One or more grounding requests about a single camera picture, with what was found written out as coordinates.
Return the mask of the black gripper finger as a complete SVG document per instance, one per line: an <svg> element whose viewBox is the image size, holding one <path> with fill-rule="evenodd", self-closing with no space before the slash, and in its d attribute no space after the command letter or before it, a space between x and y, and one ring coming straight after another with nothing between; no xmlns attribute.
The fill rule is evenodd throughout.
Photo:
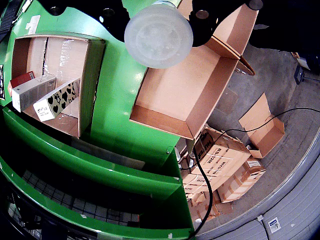
<svg viewBox="0 0 320 240"><path fill-rule="evenodd" d="M125 41L130 15L121 0L41 0L39 3L53 16L61 15L68 7L75 8L99 21L117 40Z"/></svg>
<svg viewBox="0 0 320 240"><path fill-rule="evenodd" d="M193 47L207 43L218 25L241 5L251 10L263 8L262 0L193 0L189 24L193 34Z"/></svg>

